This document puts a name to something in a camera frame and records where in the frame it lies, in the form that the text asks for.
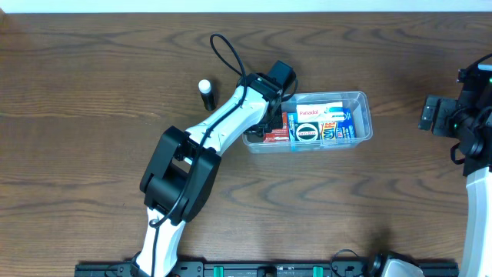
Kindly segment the white Panadol box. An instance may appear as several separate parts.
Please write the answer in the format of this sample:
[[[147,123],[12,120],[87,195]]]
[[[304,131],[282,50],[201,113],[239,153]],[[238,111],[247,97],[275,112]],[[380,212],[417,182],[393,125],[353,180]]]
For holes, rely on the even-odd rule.
[[[337,122],[345,119],[342,102],[297,105],[296,113],[298,122]]]

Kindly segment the red Panadol ActiFast box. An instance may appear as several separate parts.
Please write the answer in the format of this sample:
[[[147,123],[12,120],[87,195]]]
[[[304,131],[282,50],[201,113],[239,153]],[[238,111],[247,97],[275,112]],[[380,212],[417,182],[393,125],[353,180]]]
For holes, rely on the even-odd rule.
[[[263,142],[289,142],[289,130],[288,130],[288,114],[282,112],[282,126],[275,128],[271,132],[264,135]]]

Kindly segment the clear plastic container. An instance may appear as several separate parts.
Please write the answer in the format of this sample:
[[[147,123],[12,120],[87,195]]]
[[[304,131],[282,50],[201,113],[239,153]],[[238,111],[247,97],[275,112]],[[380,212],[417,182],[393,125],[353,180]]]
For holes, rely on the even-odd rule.
[[[329,149],[353,148],[363,141],[367,141],[373,135],[371,114],[367,97],[363,92],[312,92],[296,94],[293,98],[281,104],[280,124],[282,126],[282,112],[296,113],[297,105],[322,104],[329,102],[342,102],[344,108],[351,112],[356,132],[356,138],[342,142],[320,144],[311,142],[296,144],[295,142],[263,142],[264,135],[244,135],[243,143],[252,153],[271,152],[307,152]]]

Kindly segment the dark green ointment box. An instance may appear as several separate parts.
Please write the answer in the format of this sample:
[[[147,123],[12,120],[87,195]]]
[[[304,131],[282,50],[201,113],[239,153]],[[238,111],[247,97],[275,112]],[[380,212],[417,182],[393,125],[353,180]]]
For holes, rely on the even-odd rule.
[[[296,124],[294,127],[294,138],[299,142],[312,142],[320,138],[318,126],[312,122]]]

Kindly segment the dark syrup bottle white cap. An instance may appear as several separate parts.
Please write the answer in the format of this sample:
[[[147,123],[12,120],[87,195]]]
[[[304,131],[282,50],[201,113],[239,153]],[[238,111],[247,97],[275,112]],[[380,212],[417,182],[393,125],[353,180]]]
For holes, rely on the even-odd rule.
[[[214,90],[212,84],[207,79],[202,79],[198,83],[198,90],[201,94],[204,107],[208,111],[213,111],[216,109],[216,101],[214,96]]]

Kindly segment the blue Cool Fever box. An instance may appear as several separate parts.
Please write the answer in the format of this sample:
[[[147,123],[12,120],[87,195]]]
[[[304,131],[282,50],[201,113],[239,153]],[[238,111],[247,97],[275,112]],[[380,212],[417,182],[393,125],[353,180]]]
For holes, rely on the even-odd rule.
[[[342,142],[347,141],[349,139],[356,138],[356,132],[354,128],[354,122],[352,119],[351,112],[348,108],[344,108],[344,116],[345,119],[343,121],[337,122],[312,122],[318,126],[318,130],[320,132],[320,138],[317,141],[320,144],[327,144],[332,142]],[[296,124],[305,123],[298,122],[296,113],[288,113],[288,130],[290,141],[295,142],[296,144],[306,144],[311,142],[299,142],[294,138],[294,127]]]

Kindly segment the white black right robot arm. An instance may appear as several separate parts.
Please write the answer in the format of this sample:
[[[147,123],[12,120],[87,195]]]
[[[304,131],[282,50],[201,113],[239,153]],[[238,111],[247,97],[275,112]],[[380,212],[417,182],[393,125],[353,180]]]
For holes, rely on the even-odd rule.
[[[491,275],[491,66],[475,62],[458,71],[458,98],[429,95],[418,128],[456,139],[450,159],[463,166],[467,229],[460,276]]]

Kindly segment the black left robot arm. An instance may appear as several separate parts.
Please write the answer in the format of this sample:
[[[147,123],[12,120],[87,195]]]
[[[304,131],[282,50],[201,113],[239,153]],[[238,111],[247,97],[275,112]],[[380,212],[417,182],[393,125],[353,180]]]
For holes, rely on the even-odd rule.
[[[269,132],[295,82],[293,68],[282,61],[266,74],[242,75],[231,98],[203,122],[162,134],[140,182],[148,228],[131,275],[171,272],[184,228],[208,200],[222,155],[246,131]]]

